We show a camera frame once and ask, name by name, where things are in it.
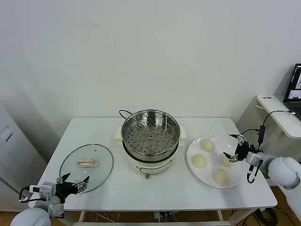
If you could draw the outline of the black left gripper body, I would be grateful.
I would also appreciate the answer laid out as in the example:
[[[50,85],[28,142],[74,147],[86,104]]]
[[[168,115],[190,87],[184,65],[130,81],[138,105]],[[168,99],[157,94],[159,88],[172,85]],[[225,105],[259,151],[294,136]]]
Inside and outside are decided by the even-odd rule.
[[[73,182],[65,181],[57,183],[55,186],[55,196],[57,196],[62,202],[64,202],[69,195],[77,193],[78,187],[76,187]]]

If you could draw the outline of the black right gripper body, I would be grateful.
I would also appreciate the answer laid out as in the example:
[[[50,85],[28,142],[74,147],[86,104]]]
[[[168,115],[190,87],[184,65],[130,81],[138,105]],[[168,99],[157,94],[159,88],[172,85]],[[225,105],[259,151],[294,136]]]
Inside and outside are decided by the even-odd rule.
[[[252,150],[253,145],[250,145],[247,141],[239,142],[235,150],[237,161],[243,161]]]

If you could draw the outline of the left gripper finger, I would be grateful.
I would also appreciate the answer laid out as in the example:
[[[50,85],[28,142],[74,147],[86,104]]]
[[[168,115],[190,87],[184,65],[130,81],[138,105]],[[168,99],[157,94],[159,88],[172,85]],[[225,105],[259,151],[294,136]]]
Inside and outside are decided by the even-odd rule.
[[[62,184],[62,183],[64,183],[64,182],[66,181],[66,179],[69,177],[70,174],[71,174],[71,173],[69,172],[69,173],[67,173],[67,174],[64,174],[64,175],[61,176],[61,177],[58,177],[58,178],[56,179],[56,183],[57,183],[57,184]]]
[[[83,181],[77,182],[76,187],[78,189],[78,192],[83,192],[86,190],[87,185],[89,183],[90,176],[87,176]]]

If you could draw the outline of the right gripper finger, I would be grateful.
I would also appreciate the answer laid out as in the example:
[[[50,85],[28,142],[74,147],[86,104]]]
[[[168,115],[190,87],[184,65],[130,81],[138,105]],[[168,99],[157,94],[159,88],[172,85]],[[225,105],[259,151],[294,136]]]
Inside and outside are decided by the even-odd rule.
[[[245,142],[245,138],[243,135],[241,134],[229,134],[231,137],[237,139],[237,141],[240,143],[240,144],[243,144]]]
[[[230,155],[226,152],[223,152],[223,154],[225,155],[226,158],[229,159],[230,162],[237,162],[238,161],[238,155],[235,154],[235,155]]]

